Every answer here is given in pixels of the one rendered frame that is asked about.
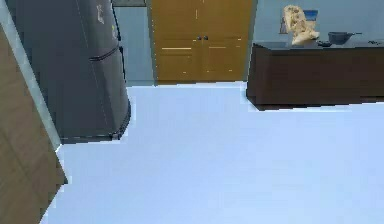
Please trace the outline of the dark grey pan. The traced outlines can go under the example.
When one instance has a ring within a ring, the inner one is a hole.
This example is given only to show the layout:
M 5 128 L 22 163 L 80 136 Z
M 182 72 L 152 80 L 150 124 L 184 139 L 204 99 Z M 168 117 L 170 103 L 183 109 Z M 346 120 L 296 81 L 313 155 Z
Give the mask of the dark grey pan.
M 354 35 L 361 35 L 361 32 L 329 32 L 328 39 L 331 44 L 343 45 Z

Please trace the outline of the beige sculpture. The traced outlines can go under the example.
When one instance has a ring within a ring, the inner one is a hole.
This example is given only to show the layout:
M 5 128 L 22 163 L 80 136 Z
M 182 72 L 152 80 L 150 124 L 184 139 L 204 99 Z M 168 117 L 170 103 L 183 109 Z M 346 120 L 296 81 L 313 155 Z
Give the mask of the beige sculpture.
M 292 34 L 292 45 L 302 45 L 319 38 L 320 33 L 314 29 L 313 23 L 307 21 L 301 7 L 287 5 L 283 8 L 283 16 L 286 30 Z

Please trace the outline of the yellow wooden double door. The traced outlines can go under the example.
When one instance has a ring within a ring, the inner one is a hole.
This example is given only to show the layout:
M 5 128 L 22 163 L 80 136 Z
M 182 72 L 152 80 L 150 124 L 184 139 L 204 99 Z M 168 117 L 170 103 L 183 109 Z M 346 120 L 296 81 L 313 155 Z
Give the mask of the yellow wooden double door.
M 151 0 L 156 82 L 172 85 L 241 81 L 252 3 Z

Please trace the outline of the dark grey fridge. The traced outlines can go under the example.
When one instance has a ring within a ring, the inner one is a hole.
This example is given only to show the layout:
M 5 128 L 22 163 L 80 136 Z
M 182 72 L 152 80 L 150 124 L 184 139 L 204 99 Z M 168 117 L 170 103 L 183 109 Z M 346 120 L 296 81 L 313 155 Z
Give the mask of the dark grey fridge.
M 131 116 L 112 0 L 5 0 L 64 144 L 118 140 Z

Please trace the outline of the dark brown kitchen counter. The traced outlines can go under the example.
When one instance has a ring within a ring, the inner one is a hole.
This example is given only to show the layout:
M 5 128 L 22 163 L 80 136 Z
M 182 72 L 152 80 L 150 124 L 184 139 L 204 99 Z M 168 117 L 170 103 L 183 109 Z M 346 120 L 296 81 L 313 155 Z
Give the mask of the dark brown kitchen counter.
M 260 111 L 384 102 L 384 46 L 252 46 L 247 99 Z

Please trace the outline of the brown wooden cabinet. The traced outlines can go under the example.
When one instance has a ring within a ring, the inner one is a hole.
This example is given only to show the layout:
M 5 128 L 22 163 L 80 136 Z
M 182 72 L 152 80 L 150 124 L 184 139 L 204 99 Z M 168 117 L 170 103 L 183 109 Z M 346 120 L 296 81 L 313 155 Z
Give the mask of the brown wooden cabinet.
M 0 224 L 39 224 L 67 178 L 0 26 Z

